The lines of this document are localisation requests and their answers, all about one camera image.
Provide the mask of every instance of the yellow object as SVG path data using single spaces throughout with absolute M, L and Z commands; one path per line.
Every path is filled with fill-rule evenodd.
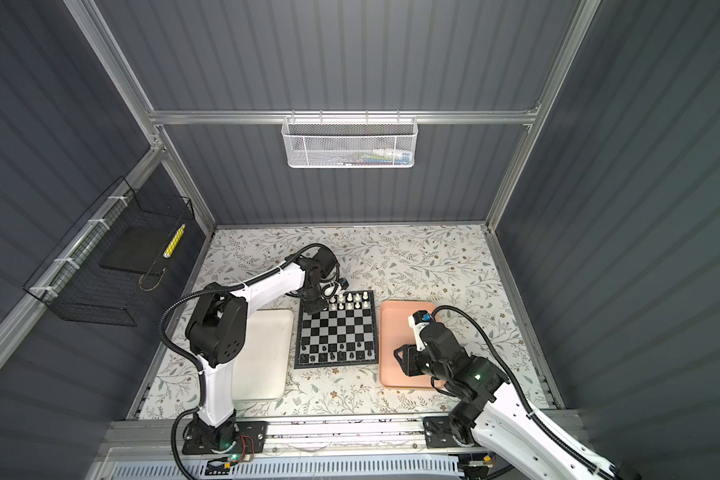
M 179 244 L 181 236 L 184 235 L 184 226 L 186 226 L 186 224 L 182 224 L 182 226 L 180 226 L 179 229 L 176 231 L 176 234 L 173 235 L 173 239 L 166 247 L 166 251 L 163 252 L 163 258 L 170 258 L 170 256 L 173 255 L 173 251 L 176 249 L 176 245 Z

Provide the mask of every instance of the white mesh basket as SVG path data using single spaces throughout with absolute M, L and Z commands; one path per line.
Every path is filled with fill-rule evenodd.
M 282 140 L 294 168 L 413 167 L 418 125 L 396 123 L 302 123 L 286 117 Z

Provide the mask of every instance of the black mounting plate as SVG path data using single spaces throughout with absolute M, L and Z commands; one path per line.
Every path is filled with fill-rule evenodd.
M 264 441 L 266 440 L 267 422 L 236 422 L 240 434 L 253 439 L 253 453 L 261 453 L 264 451 Z M 250 453 L 250 441 L 246 439 L 246 454 Z M 183 455 L 215 455 L 212 451 L 213 446 L 206 442 L 202 435 L 192 437 L 191 440 L 184 440 L 184 446 L 181 449 Z M 237 444 L 227 454 L 242 454 L 242 442 Z
M 427 448 L 460 447 L 451 433 L 451 419 L 446 415 L 424 417 L 424 436 Z

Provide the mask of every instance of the basket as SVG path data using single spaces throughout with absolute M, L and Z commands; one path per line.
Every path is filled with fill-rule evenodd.
M 293 168 L 410 168 L 416 119 L 391 123 L 314 123 L 286 117 L 282 140 Z
M 33 284 L 33 274 L 24 290 L 62 320 L 135 326 L 160 292 L 181 237 L 196 228 L 193 220 L 187 198 L 128 190 L 105 215 L 88 220 L 93 227 L 53 260 L 48 281 Z M 139 248 L 128 250 L 132 244 Z M 124 247 L 127 255 L 118 256 Z

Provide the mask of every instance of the white tray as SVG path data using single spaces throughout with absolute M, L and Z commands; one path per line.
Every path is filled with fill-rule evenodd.
M 246 343 L 232 366 L 232 400 L 274 402 L 286 390 L 293 312 L 258 310 L 248 317 Z

